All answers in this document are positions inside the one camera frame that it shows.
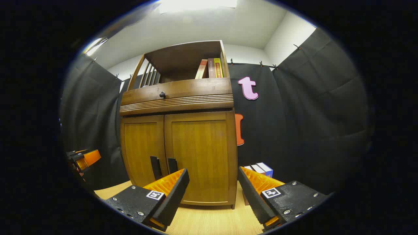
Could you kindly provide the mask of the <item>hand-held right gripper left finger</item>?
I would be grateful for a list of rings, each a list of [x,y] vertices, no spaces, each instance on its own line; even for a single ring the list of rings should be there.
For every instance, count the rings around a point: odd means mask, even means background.
[[[186,168],[140,187],[132,185],[104,200],[114,211],[136,223],[166,231],[189,184]]]

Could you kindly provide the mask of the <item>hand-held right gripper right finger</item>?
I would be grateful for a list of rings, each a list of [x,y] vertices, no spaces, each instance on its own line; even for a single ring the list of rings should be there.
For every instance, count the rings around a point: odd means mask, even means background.
[[[238,180],[263,232],[302,218],[330,197],[297,180],[283,183],[242,166]]]

